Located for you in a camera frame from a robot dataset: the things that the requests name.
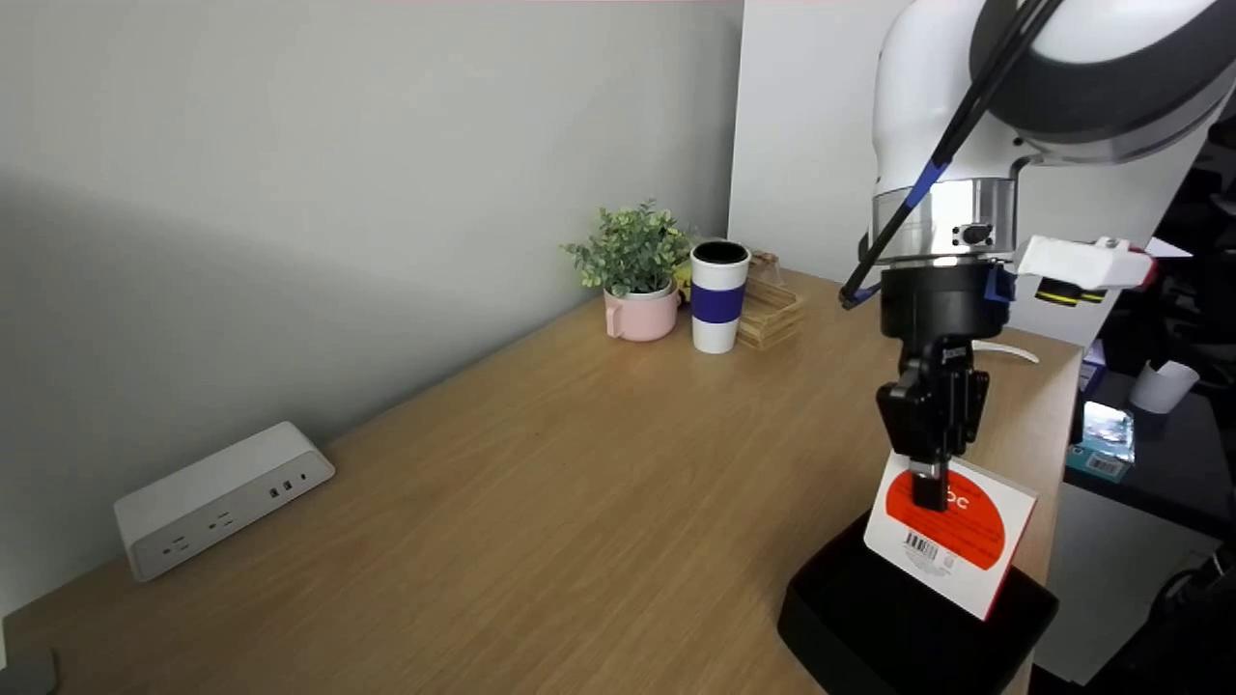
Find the potted plant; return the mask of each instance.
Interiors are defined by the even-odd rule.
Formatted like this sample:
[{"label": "potted plant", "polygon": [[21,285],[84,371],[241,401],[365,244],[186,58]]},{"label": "potted plant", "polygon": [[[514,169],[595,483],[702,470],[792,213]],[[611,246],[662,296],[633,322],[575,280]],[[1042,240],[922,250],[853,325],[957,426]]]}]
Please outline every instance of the potted plant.
[{"label": "potted plant", "polygon": [[606,335],[662,340],[680,316],[691,240],[653,206],[603,209],[584,244],[570,244],[581,285],[606,293]]}]

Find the red label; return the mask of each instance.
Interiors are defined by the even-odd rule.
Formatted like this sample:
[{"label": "red label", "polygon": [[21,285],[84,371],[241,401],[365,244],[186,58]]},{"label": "red label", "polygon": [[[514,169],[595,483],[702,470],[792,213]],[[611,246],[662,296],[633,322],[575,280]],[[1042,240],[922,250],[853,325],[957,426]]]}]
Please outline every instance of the red label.
[{"label": "red label", "polygon": [[912,527],[954,558],[992,568],[1005,553],[1005,520],[996,504],[962,470],[951,470],[951,506],[922,509],[912,504],[912,477],[899,470],[888,487],[888,518]]}]

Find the green plant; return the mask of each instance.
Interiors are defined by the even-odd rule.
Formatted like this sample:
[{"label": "green plant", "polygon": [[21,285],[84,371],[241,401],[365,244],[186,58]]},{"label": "green plant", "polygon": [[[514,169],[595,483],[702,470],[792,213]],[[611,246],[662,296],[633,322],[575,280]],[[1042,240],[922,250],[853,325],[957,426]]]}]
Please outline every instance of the green plant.
[{"label": "green plant", "polygon": [[671,213],[653,206],[603,209],[599,227],[584,244],[570,244],[581,285],[603,293],[680,289],[691,258],[688,233]]}]

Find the white wall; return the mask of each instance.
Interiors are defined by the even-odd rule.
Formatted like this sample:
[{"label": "white wall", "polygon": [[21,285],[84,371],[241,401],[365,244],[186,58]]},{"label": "white wall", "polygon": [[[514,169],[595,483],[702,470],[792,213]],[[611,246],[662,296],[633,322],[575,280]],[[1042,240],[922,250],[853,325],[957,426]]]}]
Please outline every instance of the white wall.
[{"label": "white wall", "polygon": [[[872,88],[882,44],[908,0],[748,0],[743,22],[732,237],[846,284],[872,227]],[[1126,166],[1027,169],[1020,240],[1146,244],[1206,130]],[[1027,300],[1011,325],[1088,343],[1105,308]]]},{"label": "white wall", "polygon": [[110,504],[330,439],[581,296],[562,240],[725,227],[743,0],[6,0],[0,614]]}]

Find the white power strip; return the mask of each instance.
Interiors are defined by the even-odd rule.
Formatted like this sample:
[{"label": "white power strip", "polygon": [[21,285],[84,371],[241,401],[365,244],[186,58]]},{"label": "white power strip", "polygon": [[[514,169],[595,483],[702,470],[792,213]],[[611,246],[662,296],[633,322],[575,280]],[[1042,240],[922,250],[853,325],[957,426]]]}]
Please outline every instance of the white power strip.
[{"label": "white power strip", "polygon": [[201,558],[330,483],[335,468],[289,423],[114,504],[140,583]]}]

